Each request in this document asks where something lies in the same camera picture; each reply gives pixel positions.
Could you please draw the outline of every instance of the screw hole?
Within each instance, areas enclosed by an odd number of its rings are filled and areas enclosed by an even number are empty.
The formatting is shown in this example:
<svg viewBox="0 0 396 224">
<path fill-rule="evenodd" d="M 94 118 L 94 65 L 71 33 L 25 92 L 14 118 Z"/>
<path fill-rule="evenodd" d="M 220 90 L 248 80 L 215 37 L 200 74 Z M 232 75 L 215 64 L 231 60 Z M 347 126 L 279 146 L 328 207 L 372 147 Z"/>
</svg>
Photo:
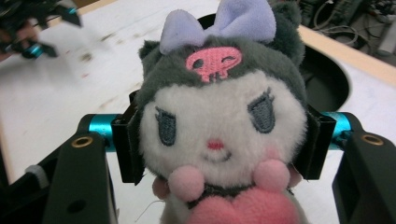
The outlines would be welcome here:
<svg viewBox="0 0 396 224">
<path fill-rule="evenodd" d="M 375 137 L 373 135 L 370 135 L 370 134 L 365 134 L 361 138 L 363 139 L 363 141 L 365 141 L 366 143 L 369 143 L 371 145 L 376 145 L 376 146 L 384 145 L 384 141 L 382 141 L 382 139 Z"/>
<path fill-rule="evenodd" d="M 91 137 L 80 137 L 72 142 L 72 147 L 85 147 L 92 143 Z"/>
<path fill-rule="evenodd" d="M 87 203 L 84 200 L 76 200 L 67 206 L 67 212 L 75 214 L 82 211 Z"/>
</svg>

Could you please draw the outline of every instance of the plush toy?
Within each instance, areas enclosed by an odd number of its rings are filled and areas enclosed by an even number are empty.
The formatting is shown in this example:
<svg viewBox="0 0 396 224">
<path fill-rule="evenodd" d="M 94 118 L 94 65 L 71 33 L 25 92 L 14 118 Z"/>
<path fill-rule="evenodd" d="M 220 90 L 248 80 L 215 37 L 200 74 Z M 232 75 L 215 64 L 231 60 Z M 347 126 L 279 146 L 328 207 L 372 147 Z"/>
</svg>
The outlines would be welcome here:
<svg viewBox="0 0 396 224">
<path fill-rule="evenodd" d="M 294 3 L 222 0 L 213 26 L 176 10 L 145 42 L 131 153 L 157 176 L 162 223 L 307 222 L 289 191 L 306 132 L 299 23 Z"/>
</svg>

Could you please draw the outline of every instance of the pink skull emblem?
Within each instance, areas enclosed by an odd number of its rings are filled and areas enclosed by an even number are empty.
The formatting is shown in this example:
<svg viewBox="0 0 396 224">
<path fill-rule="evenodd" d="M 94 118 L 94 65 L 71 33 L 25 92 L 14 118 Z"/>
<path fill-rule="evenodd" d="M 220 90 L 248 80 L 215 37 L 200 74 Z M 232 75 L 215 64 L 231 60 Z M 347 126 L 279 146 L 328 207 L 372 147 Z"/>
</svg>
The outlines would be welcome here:
<svg viewBox="0 0 396 224">
<path fill-rule="evenodd" d="M 187 58 L 186 67 L 198 73 L 203 82 L 227 78 L 227 71 L 242 61 L 242 53 L 233 47 L 201 49 Z"/>
</svg>

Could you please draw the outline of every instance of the blue anodized part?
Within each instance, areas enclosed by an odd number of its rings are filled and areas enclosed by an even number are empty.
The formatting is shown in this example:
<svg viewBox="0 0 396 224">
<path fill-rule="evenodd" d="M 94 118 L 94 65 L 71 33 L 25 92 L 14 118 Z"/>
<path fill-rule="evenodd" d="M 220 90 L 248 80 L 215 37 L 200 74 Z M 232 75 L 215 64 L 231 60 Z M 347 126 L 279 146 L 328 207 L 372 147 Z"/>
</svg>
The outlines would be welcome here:
<svg viewBox="0 0 396 224">
<path fill-rule="evenodd" d="M 332 133 L 331 148 L 339 148 L 338 143 L 345 140 L 349 132 L 352 131 L 347 116 L 340 112 L 321 112 L 321 114 L 335 119 L 336 123 Z"/>
<path fill-rule="evenodd" d="M 67 9 L 67 12 L 68 12 L 69 14 L 76 14 L 77 10 L 76 10 L 75 7 L 70 7 L 70 8 Z"/>
<path fill-rule="evenodd" d="M 34 55 L 36 58 L 40 57 L 40 55 L 44 52 L 43 49 L 37 44 L 34 44 L 32 47 L 27 49 L 27 51 L 30 54 Z"/>
<path fill-rule="evenodd" d="M 108 146 L 106 146 L 107 152 L 116 151 L 113 142 L 113 132 L 111 131 L 111 121 L 113 121 L 116 116 L 117 114 L 95 115 L 90 123 L 89 131 L 97 132 L 106 139 L 108 143 Z"/>
</svg>

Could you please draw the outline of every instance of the plush eye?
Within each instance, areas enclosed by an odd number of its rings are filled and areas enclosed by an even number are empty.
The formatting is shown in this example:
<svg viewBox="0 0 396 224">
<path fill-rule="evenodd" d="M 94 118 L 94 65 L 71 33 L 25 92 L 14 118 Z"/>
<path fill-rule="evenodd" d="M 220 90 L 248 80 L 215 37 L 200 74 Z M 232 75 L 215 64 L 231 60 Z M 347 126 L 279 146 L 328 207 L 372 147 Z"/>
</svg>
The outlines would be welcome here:
<svg viewBox="0 0 396 224">
<path fill-rule="evenodd" d="M 259 98 L 252 101 L 247 110 L 252 116 L 254 128 L 259 133 L 270 133 L 275 126 L 275 115 L 272 102 L 274 98 L 270 97 L 271 89 L 263 93 Z"/>
<path fill-rule="evenodd" d="M 204 60 L 202 60 L 202 59 L 198 59 L 197 61 L 195 61 L 195 62 L 192 64 L 192 68 L 193 68 L 193 69 L 197 69 L 197 68 L 200 68 L 200 67 L 202 67 L 202 66 L 204 66 Z"/>
<path fill-rule="evenodd" d="M 227 56 L 227 57 L 221 59 L 221 62 L 224 63 L 224 62 L 232 61 L 232 60 L 235 60 L 235 57 L 233 57 L 233 56 Z"/>
<path fill-rule="evenodd" d="M 176 140 L 176 116 L 155 107 L 158 114 L 155 118 L 158 120 L 158 131 L 161 142 L 167 147 L 172 146 Z"/>
</svg>

